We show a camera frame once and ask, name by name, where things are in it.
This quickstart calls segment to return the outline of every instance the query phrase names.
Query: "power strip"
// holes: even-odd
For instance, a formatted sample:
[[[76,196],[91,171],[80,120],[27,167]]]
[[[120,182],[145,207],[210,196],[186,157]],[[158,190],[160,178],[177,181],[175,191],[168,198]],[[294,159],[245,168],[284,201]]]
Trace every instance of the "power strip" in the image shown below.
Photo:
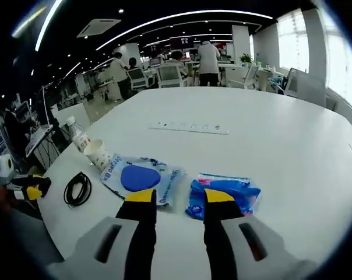
[[[220,124],[196,124],[194,122],[156,122],[149,128],[154,130],[175,130],[175,131],[191,131],[212,134],[229,134],[229,129],[222,127]]]

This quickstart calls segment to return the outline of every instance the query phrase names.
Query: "ceiling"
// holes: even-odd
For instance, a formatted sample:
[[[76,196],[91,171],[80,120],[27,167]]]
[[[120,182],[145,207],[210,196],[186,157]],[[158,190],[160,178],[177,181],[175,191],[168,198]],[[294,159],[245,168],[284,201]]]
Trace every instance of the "ceiling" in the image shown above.
[[[157,5],[134,5],[134,2],[119,5],[112,0],[89,2],[63,0],[48,25],[39,51],[36,52],[34,48],[38,33],[54,0],[42,0],[36,3],[18,2],[24,2],[24,6],[14,8],[11,11],[10,20],[0,26],[0,38],[2,39],[0,40],[0,89],[2,89],[0,92],[6,91],[11,94],[21,92],[23,95],[32,95],[32,91],[41,85],[59,81],[79,62],[81,64],[72,74],[95,67],[107,60],[109,56],[112,57],[113,49],[119,44],[138,43],[142,51],[146,44],[173,36],[182,36],[183,32],[185,32],[184,35],[231,34],[232,24],[246,25],[249,33],[254,34],[274,24],[279,16],[289,11],[297,8],[303,10],[312,8],[306,0],[278,1],[278,3],[245,0],[224,5],[197,3],[196,1],[180,1],[173,5],[165,2]],[[10,34],[15,24],[22,22],[21,15],[29,16],[25,11],[34,12],[44,6],[46,6],[45,10],[25,29],[19,39],[11,38]],[[151,20],[178,13],[212,9],[252,12],[271,16],[273,19],[225,12],[178,16],[138,28],[96,51],[99,46],[115,36]],[[89,36],[87,39],[77,38],[77,35],[92,19],[120,19],[121,22],[103,34]],[[216,40],[231,40],[231,36],[211,36],[211,39],[213,37]],[[17,66],[13,67],[15,57],[19,60]],[[8,85],[9,78],[16,81],[12,87]]]

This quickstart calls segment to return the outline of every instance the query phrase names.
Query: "black pants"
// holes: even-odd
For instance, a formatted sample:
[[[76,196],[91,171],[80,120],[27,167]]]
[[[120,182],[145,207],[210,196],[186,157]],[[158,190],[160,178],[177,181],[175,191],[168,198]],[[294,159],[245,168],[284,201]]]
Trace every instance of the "black pants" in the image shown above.
[[[217,86],[218,81],[219,75],[217,73],[199,74],[200,86],[207,86],[208,82],[210,82],[210,86]]]
[[[131,86],[131,80],[129,78],[126,78],[125,80],[121,80],[118,82],[119,90],[120,90],[120,95],[124,100],[127,100],[130,98],[129,95],[129,87]]]

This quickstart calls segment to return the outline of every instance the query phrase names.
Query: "paper cup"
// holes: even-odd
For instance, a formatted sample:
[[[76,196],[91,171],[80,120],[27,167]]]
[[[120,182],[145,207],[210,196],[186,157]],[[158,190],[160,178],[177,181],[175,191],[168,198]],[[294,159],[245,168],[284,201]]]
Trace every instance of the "paper cup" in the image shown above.
[[[102,140],[90,141],[84,149],[84,155],[101,171],[109,165],[111,159]]]

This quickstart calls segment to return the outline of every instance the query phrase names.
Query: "water bottle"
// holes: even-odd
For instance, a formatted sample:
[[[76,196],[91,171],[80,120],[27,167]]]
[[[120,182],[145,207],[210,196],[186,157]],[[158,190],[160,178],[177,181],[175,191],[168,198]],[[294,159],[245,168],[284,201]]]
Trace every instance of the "water bottle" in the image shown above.
[[[80,153],[84,152],[85,147],[90,142],[87,132],[76,123],[74,116],[69,117],[66,120],[66,123],[69,126],[69,133],[72,142],[75,144]]]

